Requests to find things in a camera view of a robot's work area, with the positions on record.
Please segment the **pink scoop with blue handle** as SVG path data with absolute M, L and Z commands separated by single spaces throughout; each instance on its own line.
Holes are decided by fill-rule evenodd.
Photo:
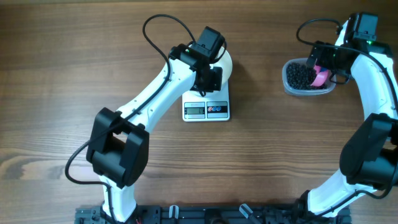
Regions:
M 311 86 L 320 87 L 328 79 L 330 71 L 328 69 L 326 69 L 324 67 L 321 67 L 321 66 L 318 66 L 318 65 L 315 65 L 313 67 L 313 69 L 315 71 L 315 75 L 316 76 L 315 76 L 315 79 L 312 82 Z

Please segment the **white bowl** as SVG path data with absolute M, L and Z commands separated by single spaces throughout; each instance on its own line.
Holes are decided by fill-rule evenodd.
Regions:
M 217 56 L 220 56 L 222 53 L 224 53 L 224 54 L 220 58 L 220 60 L 214 64 L 211 64 L 210 67 L 211 68 L 213 68 L 213 67 L 221 67 L 222 68 L 223 72 L 222 72 L 221 86 L 224 86 L 227 83 L 229 77 L 231 76 L 231 73 L 233 70 L 233 61 L 232 61 L 232 58 L 231 58 L 229 52 L 228 51 L 224 52 L 224 47 L 222 47 L 220 49 Z

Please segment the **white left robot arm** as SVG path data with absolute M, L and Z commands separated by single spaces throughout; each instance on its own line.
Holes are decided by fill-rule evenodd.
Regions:
M 149 158 L 149 134 L 173 103 L 192 92 L 198 101 L 184 103 L 184 118 L 207 119 L 208 102 L 225 89 L 232 61 L 225 38 L 204 28 L 198 40 L 172 47 L 163 70 L 144 90 L 117 111 L 103 108 L 95 117 L 87 161 L 104 182 L 101 218 L 128 223 L 137 208 L 134 183 Z

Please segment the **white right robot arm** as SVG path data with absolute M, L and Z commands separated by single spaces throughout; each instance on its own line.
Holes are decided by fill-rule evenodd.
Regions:
M 356 82 L 364 122 L 343 147 L 339 169 L 298 201 L 306 222 L 335 217 L 363 195 L 383 199 L 397 186 L 397 149 L 384 148 L 386 141 L 397 144 L 397 82 L 391 48 L 376 40 L 377 21 L 375 14 L 352 13 L 337 25 L 334 44 L 311 43 L 308 66 Z

